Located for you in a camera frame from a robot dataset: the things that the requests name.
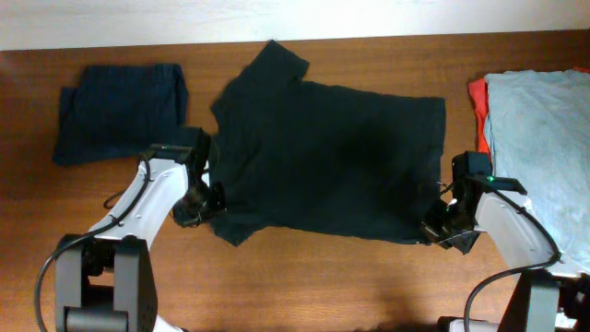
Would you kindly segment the dark green t-shirt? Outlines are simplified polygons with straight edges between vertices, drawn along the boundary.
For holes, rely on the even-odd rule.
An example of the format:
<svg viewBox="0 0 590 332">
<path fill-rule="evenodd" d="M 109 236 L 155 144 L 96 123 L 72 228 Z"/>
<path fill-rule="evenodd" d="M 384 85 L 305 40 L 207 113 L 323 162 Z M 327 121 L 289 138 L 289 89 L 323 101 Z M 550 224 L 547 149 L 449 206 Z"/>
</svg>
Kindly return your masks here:
<svg viewBox="0 0 590 332">
<path fill-rule="evenodd" d="M 270 41 L 212 104 L 210 178 L 227 204 L 214 233 L 233 245 L 267 227 L 425 243 L 444 99 L 326 86 L 307 69 Z"/>
</svg>

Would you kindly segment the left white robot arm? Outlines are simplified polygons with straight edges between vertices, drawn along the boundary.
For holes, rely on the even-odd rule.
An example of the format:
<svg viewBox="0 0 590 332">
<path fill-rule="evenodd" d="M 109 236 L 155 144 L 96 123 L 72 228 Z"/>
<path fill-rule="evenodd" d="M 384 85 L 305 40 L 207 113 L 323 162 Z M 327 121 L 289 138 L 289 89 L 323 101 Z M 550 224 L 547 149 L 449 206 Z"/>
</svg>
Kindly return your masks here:
<svg viewBox="0 0 590 332">
<path fill-rule="evenodd" d="M 159 315 L 149 249 L 166 218 L 192 228 L 226 211 L 221 184 L 208 178 L 211 146 L 198 127 L 151 146 L 108 214 L 60 240 L 41 269 L 55 267 L 56 330 L 175 330 Z"/>
</svg>

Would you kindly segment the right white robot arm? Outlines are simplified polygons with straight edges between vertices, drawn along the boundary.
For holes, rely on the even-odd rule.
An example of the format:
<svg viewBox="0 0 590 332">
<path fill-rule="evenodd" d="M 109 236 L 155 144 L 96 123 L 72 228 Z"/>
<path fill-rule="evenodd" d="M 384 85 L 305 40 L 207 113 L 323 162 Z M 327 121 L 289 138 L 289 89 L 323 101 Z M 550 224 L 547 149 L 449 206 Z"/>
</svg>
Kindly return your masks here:
<svg viewBox="0 0 590 332">
<path fill-rule="evenodd" d="M 507 268 L 482 281 L 459 317 L 443 316 L 440 331 L 586 331 L 589 272 L 558 247 L 536 219 L 530 199 L 515 179 L 464 175 L 448 186 L 451 202 L 439 200 L 421 229 L 444 249 L 470 252 L 482 233 L 495 243 Z M 515 277 L 516 286 L 498 323 L 477 320 L 471 309 L 491 283 Z"/>
</svg>

